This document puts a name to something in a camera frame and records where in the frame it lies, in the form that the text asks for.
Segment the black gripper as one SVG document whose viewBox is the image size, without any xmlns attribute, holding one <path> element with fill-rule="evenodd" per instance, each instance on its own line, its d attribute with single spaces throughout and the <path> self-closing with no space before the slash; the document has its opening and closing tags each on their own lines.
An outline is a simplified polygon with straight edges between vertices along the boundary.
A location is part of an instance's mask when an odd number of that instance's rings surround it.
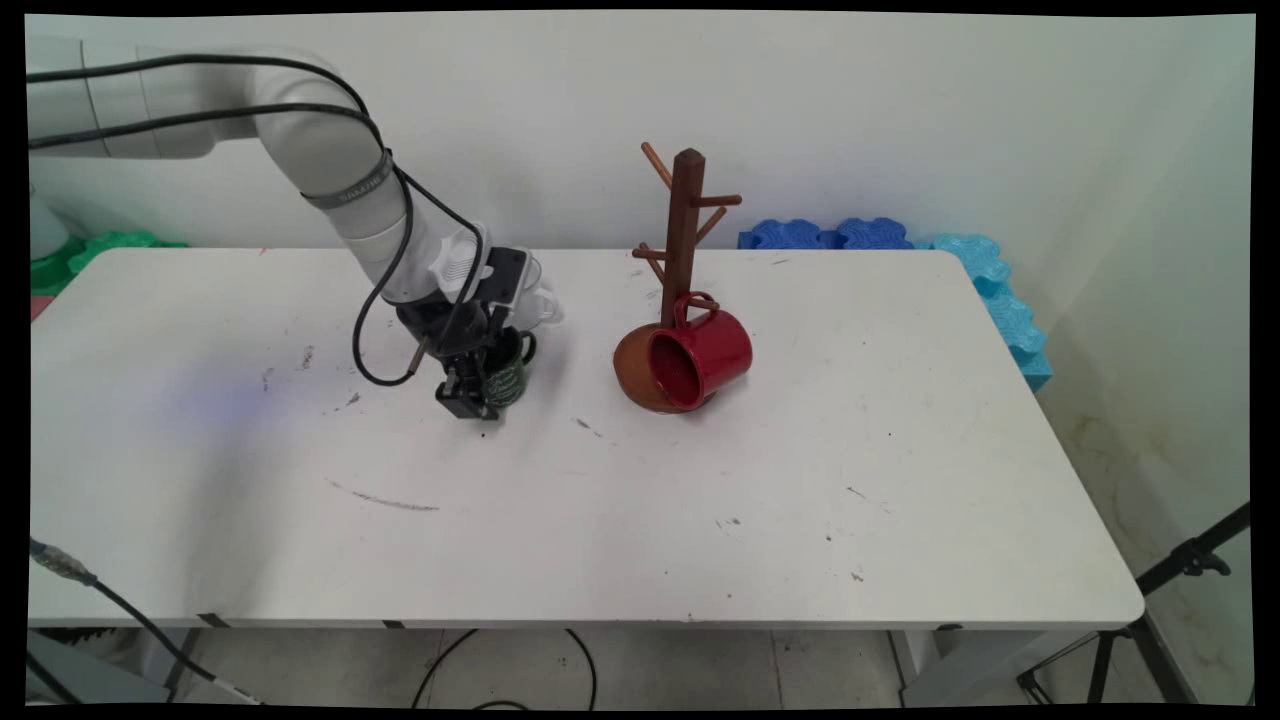
<svg viewBox="0 0 1280 720">
<path fill-rule="evenodd" d="M 485 400 L 483 375 L 522 360 L 522 336 L 506 325 L 509 307 L 426 297 L 398 304 L 396 315 L 417 343 L 404 378 L 433 357 L 445 366 L 445 379 L 436 387 L 440 406 L 458 419 L 498 421 L 500 413 Z"/>
</svg>

